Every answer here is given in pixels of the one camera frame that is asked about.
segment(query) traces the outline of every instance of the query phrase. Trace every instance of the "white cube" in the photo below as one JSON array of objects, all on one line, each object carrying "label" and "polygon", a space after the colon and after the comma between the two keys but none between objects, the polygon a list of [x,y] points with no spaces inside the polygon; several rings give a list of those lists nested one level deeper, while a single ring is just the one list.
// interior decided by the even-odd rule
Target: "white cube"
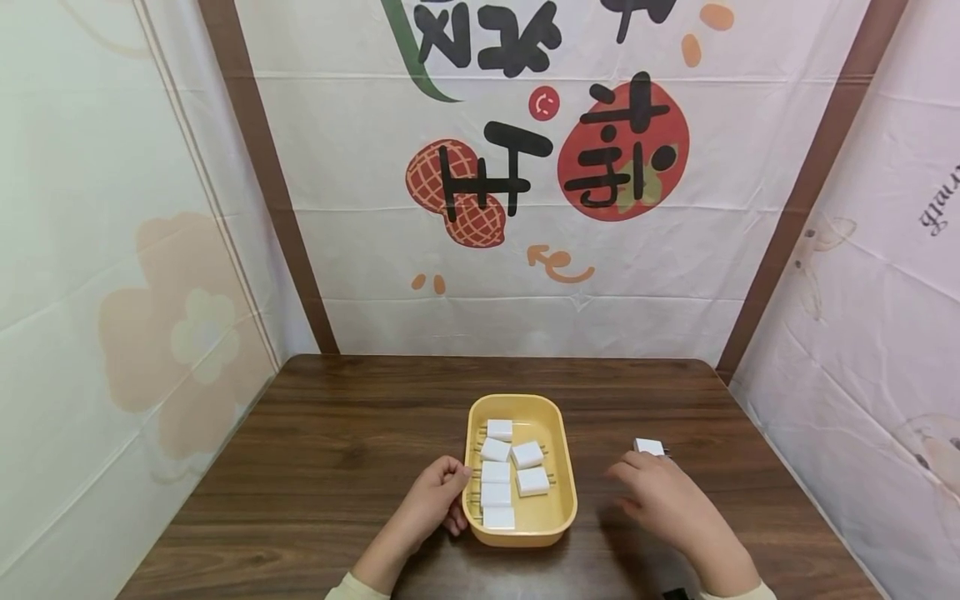
[{"label": "white cube", "polygon": [[663,456],[663,443],[658,440],[644,440],[636,438],[634,440],[634,450],[637,452],[650,452],[654,456]]},{"label": "white cube", "polygon": [[484,509],[483,526],[487,529],[516,529],[514,509],[496,507]]},{"label": "white cube", "polygon": [[480,484],[480,506],[490,507],[510,507],[513,505],[513,499],[510,496],[509,483],[481,483]]},{"label": "white cube", "polygon": [[484,461],[480,467],[480,483],[510,483],[510,463]]},{"label": "white cube", "polygon": [[500,442],[494,438],[487,438],[480,448],[480,458],[485,461],[496,461],[497,463],[506,463],[510,457],[510,445],[506,442]]},{"label": "white cube", "polygon": [[514,422],[508,419],[488,419],[487,437],[511,442],[514,439]]},{"label": "white cube", "polygon": [[550,491],[550,480],[543,467],[525,468],[516,472],[516,488],[520,497],[540,495]]},{"label": "white cube", "polygon": [[536,440],[515,445],[511,453],[514,455],[516,468],[530,468],[543,464],[543,452],[540,451],[540,443]]}]

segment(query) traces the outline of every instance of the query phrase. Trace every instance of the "sleeve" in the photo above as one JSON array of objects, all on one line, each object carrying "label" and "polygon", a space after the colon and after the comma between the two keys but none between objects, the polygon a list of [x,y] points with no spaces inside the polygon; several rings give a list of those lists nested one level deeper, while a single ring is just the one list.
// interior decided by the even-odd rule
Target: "sleeve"
[{"label": "sleeve", "polygon": [[759,588],[747,592],[742,596],[736,596],[735,598],[718,598],[716,596],[711,596],[706,592],[703,592],[701,595],[703,596],[704,600],[777,600],[777,596],[774,595],[774,592],[762,582],[760,582]]},{"label": "sleeve", "polygon": [[340,585],[326,595],[326,600],[390,600],[390,596],[370,589],[347,573]]}]

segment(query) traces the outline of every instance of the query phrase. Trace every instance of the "orange dot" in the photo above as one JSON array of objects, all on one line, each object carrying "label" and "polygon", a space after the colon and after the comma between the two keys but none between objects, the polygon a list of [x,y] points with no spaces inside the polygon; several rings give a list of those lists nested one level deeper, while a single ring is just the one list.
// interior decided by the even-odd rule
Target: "orange dot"
[{"label": "orange dot", "polygon": [[684,62],[686,66],[695,67],[700,64],[700,59],[704,57],[700,50],[700,40],[694,34],[687,34],[680,42],[681,52],[684,53]]},{"label": "orange dot", "polygon": [[733,27],[733,11],[723,5],[711,2],[700,9],[700,20],[711,29],[725,32]]}]

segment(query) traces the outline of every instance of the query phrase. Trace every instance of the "plastic tray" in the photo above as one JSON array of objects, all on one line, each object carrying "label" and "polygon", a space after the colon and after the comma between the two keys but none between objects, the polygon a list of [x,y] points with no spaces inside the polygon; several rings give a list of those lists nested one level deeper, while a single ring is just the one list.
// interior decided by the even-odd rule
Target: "plastic tray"
[{"label": "plastic tray", "polygon": [[[519,497],[516,467],[511,463],[511,485],[516,528],[513,531],[486,529],[480,508],[480,446],[486,438],[488,419],[514,422],[512,445],[536,440],[544,447],[543,466],[551,476],[550,492]],[[577,515],[577,490],[566,446],[564,420],[557,405],[543,396],[493,394],[473,403],[467,422],[465,464],[473,468],[473,478],[464,490],[463,504],[470,529],[488,546],[537,548],[556,543]]]}]

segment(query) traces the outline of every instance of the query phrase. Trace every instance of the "flower pattern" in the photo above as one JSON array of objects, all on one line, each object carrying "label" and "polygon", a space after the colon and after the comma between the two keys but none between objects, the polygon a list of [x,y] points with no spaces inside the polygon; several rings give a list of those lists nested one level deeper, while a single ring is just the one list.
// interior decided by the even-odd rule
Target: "flower pattern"
[{"label": "flower pattern", "polygon": [[856,231],[856,223],[850,219],[828,219],[816,216],[810,226],[804,229],[797,247],[790,257],[789,268],[800,274],[800,303],[814,321],[823,316],[823,300],[820,296],[820,284],[813,271],[813,254],[831,251],[840,246]]},{"label": "flower pattern", "polygon": [[960,558],[960,419],[921,415],[898,427],[893,435],[933,485],[944,535]]},{"label": "flower pattern", "polygon": [[273,374],[270,355],[213,219],[148,221],[136,247],[147,286],[100,305],[110,395],[128,412],[159,406],[169,458],[214,452]]}]

